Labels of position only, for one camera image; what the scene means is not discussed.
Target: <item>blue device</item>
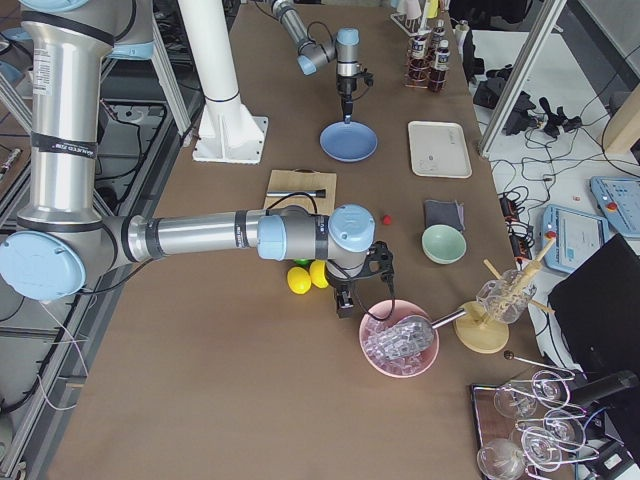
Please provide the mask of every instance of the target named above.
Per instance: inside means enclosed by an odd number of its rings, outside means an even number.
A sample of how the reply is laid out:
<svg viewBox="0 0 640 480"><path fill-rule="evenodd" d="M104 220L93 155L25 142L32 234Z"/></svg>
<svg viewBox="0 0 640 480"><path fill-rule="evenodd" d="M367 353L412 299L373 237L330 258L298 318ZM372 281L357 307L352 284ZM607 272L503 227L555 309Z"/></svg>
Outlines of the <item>blue device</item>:
<svg viewBox="0 0 640 480"><path fill-rule="evenodd" d="M593 177L591 193L609 223L624 237L640 238L640 180Z"/></svg>
<svg viewBox="0 0 640 480"><path fill-rule="evenodd" d="M572 273L609 240L607 219L559 205L549 205L542 215L542 235L556 237L544 257L549 268Z"/></svg>

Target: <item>green bowl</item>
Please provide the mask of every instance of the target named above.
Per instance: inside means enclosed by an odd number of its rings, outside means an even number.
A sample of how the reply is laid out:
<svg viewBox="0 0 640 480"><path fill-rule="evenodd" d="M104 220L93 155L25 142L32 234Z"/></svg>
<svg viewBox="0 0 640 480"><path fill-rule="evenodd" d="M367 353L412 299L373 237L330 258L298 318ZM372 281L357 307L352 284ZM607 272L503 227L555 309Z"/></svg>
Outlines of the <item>green bowl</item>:
<svg viewBox="0 0 640 480"><path fill-rule="evenodd" d="M467 242L449 225L432 225L422 234L422 251L434 262L447 265L464 256Z"/></svg>

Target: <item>brown table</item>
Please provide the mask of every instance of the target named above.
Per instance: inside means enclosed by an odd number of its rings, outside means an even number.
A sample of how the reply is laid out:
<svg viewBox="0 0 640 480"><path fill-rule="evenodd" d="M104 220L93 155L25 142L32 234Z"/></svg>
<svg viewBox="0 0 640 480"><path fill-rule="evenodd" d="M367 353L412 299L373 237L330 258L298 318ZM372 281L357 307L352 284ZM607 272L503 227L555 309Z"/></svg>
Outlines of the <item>brown table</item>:
<svg viewBox="0 0 640 480"><path fill-rule="evenodd" d="M389 10L300 6L306 23L333 31L357 26L361 61L376 84L354 119L379 137L370 159L342 164L318 144L340 118L335 67L305 78L283 28L253 5L240 9L232 44L243 102L270 119L258 166L201 164L182 152L158 216L259 208L272 169L336 172L337 204L358 203L395 254L398 298L432 318L473 298L490 274L513 265L460 59L440 94L402 85L406 38ZM314 30L318 36L321 28ZM464 127L473 175L428 179L410 169L407 123ZM425 199L465 206L468 253L450 266L420 248ZM330 289L296 296L290 262L257 252L170 257L126 286L49 474L52 479L367 479L476 478L470 383L502 383L522 365L466 349L451 326L425 374L392 379L358 345L360 318L340 320ZM377 279L359 290L386 298ZM511 327L508 347L535 357L530 322Z"/></svg>

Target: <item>pink bowl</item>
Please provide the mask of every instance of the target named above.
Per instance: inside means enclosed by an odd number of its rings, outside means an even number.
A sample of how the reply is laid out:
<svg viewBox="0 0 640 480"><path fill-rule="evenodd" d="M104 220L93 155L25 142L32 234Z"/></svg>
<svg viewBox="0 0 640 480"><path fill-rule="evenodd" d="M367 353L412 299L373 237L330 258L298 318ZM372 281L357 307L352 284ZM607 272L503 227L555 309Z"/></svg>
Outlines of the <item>pink bowl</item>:
<svg viewBox="0 0 640 480"><path fill-rule="evenodd" d="M389 310L391 310L391 300L385 300L371 307L369 309L369 312L375 315L376 317L383 318L389 314ZM416 375L420 375L421 373L424 373L431 365L433 365L433 362L436 361L436 357L438 356L438 349L440 347L440 339L439 339L437 330L434 330L435 336L431 346L418 354L419 366L417 367L417 370L414 371L413 373L410 373L410 374L394 373L391 371L393 369L391 365L387 363L378 365L377 363L375 363L374 359L369 354L367 354L364 344L367 341L367 339L372 335L371 329L375 325L382 324L382 329L380 331L384 331L387 328L394 326L400 320L402 320L405 317L408 317L409 315L421 315L425 317L427 320L431 321L429 316L425 313L424 310L422 310L417 305L414 305L413 303L409 303L405 300L396 300L395 308L393 309L393 313L391 314L391 317L389 318L389 320L385 320L384 322L379 322L378 320L372 318L369 314L366 314L362 318L362 322L360 322L360 348L362 348L362 353L364 353L364 356L367 359L367 361L371 364L373 368L378 370L380 373L383 373L385 375L388 375L394 378L415 377Z"/></svg>

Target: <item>blue plate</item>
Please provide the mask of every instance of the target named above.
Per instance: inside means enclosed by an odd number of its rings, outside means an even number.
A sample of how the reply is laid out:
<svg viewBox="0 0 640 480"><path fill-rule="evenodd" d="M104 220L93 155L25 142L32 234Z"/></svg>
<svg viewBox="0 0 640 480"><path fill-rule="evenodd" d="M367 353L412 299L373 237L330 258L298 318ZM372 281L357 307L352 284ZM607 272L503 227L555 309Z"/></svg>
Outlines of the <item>blue plate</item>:
<svg viewBox="0 0 640 480"><path fill-rule="evenodd" d="M338 122L322 131L320 145L331 158L341 162L359 162L376 151L378 137L362 123Z"/></svg>

